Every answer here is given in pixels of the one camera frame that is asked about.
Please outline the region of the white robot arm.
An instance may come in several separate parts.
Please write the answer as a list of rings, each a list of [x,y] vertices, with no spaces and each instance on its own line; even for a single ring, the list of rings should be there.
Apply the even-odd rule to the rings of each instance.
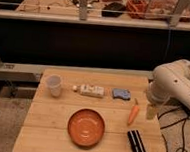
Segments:
[[[180,101],[190,111],[190,61],[181,59],[155,67],[152,82],[146,90],[149,104],[146,118],[153,120],[160,106],[171,97]]]

